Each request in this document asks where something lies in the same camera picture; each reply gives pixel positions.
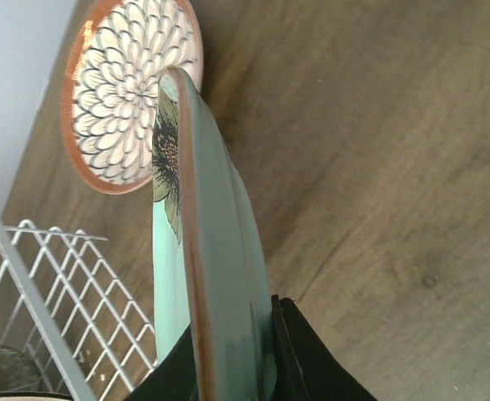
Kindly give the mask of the teal plate with flower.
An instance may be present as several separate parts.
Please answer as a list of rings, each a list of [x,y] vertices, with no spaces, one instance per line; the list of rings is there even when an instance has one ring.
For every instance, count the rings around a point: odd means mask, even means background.
[[[268,400],[277,379],[265,258],[250,198],[208,105],[166,68],[152,136],[155,346],[192,336],[203,400]]]

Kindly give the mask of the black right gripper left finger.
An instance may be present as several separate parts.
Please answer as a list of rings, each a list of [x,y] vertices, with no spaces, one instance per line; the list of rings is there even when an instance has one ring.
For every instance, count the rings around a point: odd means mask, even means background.
[[[192,336],[187,327],[166,359],[124,401],[198,399]]]

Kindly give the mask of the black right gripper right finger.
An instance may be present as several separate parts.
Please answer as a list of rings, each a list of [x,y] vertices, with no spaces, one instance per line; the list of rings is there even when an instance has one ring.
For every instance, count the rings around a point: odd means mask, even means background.
[[[271,297],[277,379],[284,401],[376,401],[332,356],[298,306]]]

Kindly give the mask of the floral plate with orange rim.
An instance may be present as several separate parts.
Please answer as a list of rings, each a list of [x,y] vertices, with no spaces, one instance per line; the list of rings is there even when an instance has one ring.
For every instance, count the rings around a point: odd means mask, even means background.
[[[61,97],[63,142],[95,190],[120,195],[151,179],[158,82],[168,65],[202,83],[200,26],[188,1],[97,1],[74,40]]]

